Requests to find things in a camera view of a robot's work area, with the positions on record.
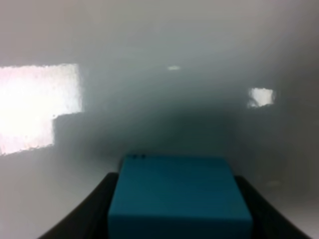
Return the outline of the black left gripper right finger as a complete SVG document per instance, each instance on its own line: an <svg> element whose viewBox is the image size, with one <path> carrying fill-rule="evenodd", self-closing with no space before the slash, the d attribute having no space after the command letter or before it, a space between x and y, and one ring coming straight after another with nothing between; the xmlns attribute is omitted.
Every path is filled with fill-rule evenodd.
<svg viewBox="0 0 319 239"><path fill-rule="evenodd" d="M309 236L287 220L242 176L235 176L253 219L253 239L308 239Z"/></svg>

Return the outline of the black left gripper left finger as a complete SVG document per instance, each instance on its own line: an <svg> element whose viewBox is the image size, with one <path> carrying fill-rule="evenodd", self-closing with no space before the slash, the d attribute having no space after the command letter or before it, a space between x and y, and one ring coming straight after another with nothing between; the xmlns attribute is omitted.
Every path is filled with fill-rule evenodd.
<svg viewBox="0 0 319 239"><path fill-rule="evenodd" d="M108 211L119 174L108 173L70 214L41 236L42 239L107 239Z"/></svg>

